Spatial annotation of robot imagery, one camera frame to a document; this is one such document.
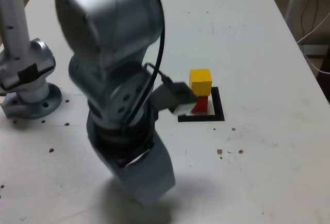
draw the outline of white table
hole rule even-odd
[[[14,125],[0,112],[0,223],[329,223],[330,107],[274,0],[162,2],[161,69],[188,82],[191,68],[210,68],[226,121],[177,123],[160,114],[156,129],[177,184],[140,208],[87,139],[86,98],[68,77],[72,52],[54,0],[30,0],[30,36],[54,52],[48,80],[70,102],[44,124]],[[157,50],[145,60],[155,62]]]

